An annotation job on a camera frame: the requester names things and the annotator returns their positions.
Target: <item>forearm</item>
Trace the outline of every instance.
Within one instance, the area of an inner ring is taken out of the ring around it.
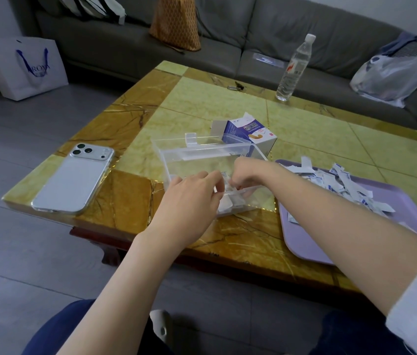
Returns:
[[[262,169],[261,183],[387,314],[417,275],[417,235],[275,163]]]
[[[133,241],[125,259],[58,355],[136,354],[152,302],[179,251],[151,229]]]

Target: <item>bottle label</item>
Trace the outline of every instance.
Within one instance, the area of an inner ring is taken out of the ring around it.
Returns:
[[[287,73],[292,73],[294,75],[300,75],[307,66],[307,62],[300,61],[298,59],[293,59],[289,62],[288,68],[286,69]]]

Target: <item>white bottle cap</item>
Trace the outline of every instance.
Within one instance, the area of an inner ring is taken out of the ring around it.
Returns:
[[[312,44],[312,43],[314,43],[315,40],[316,40],[316,36],[315,35],[307,34],[307,36],[306,36],[306,42],[307,43]]]

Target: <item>sofa seat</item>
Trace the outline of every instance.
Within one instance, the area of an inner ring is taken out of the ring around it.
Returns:
[[[243,51],[236,79],[276,90],[284,69],[258,61],[253,55],[253,51]],[[307,68],[294,96],[417,129],[417,120],[407,110],[361,97],[350,88],[349,83],[346,78]]]
[[[69,60],[139,79],[163,60],[234,78],[241,57],[238,47],[201,38],[202,49],[181,54],[149,35],[147,27],[123,26],[75,17],[36,16],[44,37],[56,40]]]

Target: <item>water bottle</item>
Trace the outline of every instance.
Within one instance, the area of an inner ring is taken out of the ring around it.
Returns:
[[[276,91],[276,98],[278,100],[284,102],[292,96],[297,82],[310,61],[312,55],[312,43],[314,43],[315,39],[316,37],[314,35],[307,34],[306,41],[304,41],[304,43],[294,52],[288,68],[281,78],[278,90]]]

